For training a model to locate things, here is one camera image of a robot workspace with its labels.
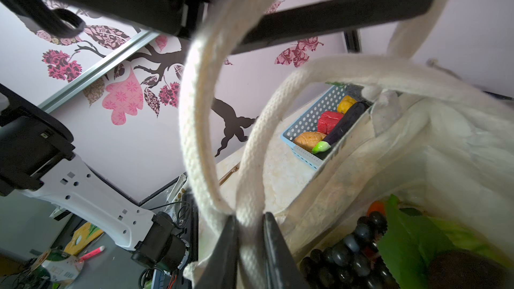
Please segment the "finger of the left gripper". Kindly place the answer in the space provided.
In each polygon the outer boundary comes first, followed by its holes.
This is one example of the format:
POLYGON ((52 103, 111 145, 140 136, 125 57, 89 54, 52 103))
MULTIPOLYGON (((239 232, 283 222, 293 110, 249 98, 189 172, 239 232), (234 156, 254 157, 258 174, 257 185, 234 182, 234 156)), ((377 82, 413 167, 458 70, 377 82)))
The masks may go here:
POLYGON ((265 15, 233 49, 240 54, 425 14, 434 0, 329 0, 265 15))

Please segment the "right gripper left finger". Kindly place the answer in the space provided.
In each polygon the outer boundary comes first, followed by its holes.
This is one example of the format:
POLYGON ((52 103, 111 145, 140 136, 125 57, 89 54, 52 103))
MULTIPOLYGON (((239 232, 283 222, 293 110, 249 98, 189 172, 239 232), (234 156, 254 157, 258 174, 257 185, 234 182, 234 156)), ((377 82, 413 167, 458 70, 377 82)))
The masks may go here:
POLYGON ((239 256, 238 221, 231 215, 218 238, 211 258, 195 285, 200 289, 229 289, 237 287, 239 256))

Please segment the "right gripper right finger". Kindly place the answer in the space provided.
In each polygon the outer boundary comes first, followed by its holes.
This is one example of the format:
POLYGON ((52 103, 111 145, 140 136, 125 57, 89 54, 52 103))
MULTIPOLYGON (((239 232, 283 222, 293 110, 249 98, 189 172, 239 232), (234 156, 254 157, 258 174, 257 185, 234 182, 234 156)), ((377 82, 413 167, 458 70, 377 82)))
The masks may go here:
POLYGON ((263 240, 266 288, 309 288, 270 212, 263 215, 263 240))

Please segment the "dark grape bunch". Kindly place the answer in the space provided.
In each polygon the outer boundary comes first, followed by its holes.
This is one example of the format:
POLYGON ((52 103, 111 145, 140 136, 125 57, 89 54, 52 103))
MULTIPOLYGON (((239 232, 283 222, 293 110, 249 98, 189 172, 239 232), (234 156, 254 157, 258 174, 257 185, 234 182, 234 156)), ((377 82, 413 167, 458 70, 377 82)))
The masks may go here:
POLYGON ((378 241, 387 229, 385 211, 369 211, 336 244, 312 250, 299 264, 308 287, 399 288, 379 253, 378 241))

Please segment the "orange carrot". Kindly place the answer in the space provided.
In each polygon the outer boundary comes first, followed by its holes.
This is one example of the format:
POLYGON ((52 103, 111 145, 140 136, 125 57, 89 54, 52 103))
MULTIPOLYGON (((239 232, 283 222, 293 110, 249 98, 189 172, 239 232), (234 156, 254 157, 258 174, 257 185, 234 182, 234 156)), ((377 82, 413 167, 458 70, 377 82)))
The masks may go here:
POLYGON ((383 215, 384 217, 386 216, 386 212, 385 212, 385 203, 382 202, 382 201, 374 201, 368 208, 368 211, 367 211, 367 216, 370 217, 373 212, 378 212, 380 213, 381 215, 383 215))

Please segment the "green cabbage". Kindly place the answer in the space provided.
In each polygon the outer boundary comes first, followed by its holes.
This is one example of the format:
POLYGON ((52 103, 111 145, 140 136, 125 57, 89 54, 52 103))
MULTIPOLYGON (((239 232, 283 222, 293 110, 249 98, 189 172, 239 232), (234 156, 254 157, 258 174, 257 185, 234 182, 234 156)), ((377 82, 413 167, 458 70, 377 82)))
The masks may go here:
POLYGON ((394 195, 385 202, 385 211, 388 229, 378 248, 400 288, 429 288, 429 263, 449 250, 469 250, 513 269, 510 259, 467 227, 400 207, 394 195))

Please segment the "cream canvas grocery bag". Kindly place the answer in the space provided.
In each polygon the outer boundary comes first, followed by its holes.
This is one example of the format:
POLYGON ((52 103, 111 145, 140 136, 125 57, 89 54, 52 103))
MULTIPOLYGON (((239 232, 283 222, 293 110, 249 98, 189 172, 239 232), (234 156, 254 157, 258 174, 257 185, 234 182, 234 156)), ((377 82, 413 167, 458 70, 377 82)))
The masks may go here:
POLYGON ((231 207, 221 196, 207 109, 221 71, 206 59, 186 60, 179 105, 183 159, 199 211, 220 237, 238 221, 237 288, 266 288, 263 170, 285 111, 312 82, 363 87, 372 106, 336 143, 302 191, 274 215, 295 264, 325 231, 392 191, 416 193, 440 219, 480 235, 513 262, 513 109, 447 72, 411 61, 448 0, 400 21, 383 56, 348 54, 296 69, 259 116, 246 144, 231 207))

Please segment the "dark avocado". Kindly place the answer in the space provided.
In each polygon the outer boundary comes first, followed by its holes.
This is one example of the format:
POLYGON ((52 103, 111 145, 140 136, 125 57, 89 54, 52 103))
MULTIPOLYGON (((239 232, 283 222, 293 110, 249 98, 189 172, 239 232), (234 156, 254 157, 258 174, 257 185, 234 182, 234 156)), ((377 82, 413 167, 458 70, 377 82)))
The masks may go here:
POLYGON ((513 288, 513 269, 469 250, 438 254, 427 269, 429 288, 513 288))

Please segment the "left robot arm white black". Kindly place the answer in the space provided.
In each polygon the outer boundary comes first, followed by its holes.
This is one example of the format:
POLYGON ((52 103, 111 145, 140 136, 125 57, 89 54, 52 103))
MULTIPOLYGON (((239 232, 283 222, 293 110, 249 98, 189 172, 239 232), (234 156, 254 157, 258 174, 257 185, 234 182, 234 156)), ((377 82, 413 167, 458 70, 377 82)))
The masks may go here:
MULTIPOLYGON (((265 15, 272 0, 217 0, 195 32, 188 60, 213 71, 226 56, 347 29, 407 20, 434 0, 330 0, 265 15)), ((182 269, 186 243, 171 219, 144 210, 99 179, 74 154, 71 132, 9 88, 1 87, 1 195, 26 190, 92 222, 148 268, 182 269)))

